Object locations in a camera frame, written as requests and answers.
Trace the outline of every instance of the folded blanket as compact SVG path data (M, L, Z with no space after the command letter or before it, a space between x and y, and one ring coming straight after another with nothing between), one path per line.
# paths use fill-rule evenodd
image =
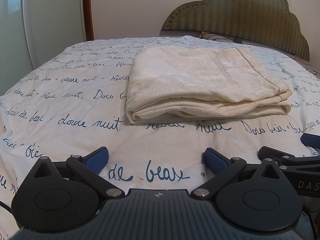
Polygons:
M249 48L158 46L133 59L126 113L131 123L288 114L291 94Z

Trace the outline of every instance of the blue gripper pad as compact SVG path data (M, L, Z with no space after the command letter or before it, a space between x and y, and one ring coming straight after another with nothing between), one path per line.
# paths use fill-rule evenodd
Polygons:
M109 152L106 147L100 147L94 152L88 154L87 156L81 159L81 162L92 170L94 173L98 174L104 166L107 165L109 160Z
M319 135L304 133L304 134L302 134L300 140L305 146L310 146L315 149L320 149L320 136Z
M217 175L226 169L231 164L231 161L216 150L207 148L204 152L204 164L214 175Z

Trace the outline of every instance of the bedspread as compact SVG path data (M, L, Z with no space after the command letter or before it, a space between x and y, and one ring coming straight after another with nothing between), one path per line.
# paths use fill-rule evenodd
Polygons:
M288 115L170 124L133 125L126 117L128 81L135 53L148 46L250 48L289 85ZM284 54L266 48L180 38L126 38L75 44L32 71L0 97L0 197L11 200L40 156L65 161L106 146L101 176L129 188L192 190L212 177L202 153L212 147L228 158L260 163L269 146L295 156L318 153L300 142L320 134L320 81ZM1 230L9 230L3 224Z

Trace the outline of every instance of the wall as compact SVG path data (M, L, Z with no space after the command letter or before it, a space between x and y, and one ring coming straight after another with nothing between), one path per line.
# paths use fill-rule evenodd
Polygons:
M92 0L95 39L158 36L167 16L195 0ZM290 0L310 48L310 63L320 70L320 0Z
M0 96L30 71L21 0L0 0Z
M28 3L39 66L66 47L84 41L80 0L28 0Z
M310 49L310 64L320 70L320 0L291 0L291 12L299 20Z
M91 0L95 39L158 36L168 15L195 0Z

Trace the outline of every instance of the green upholstered headboard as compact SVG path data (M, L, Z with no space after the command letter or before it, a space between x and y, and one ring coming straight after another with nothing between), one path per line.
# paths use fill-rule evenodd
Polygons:
M309 46L287 0L202 0L185 3L162 30L205 31L238 37L309 60Z

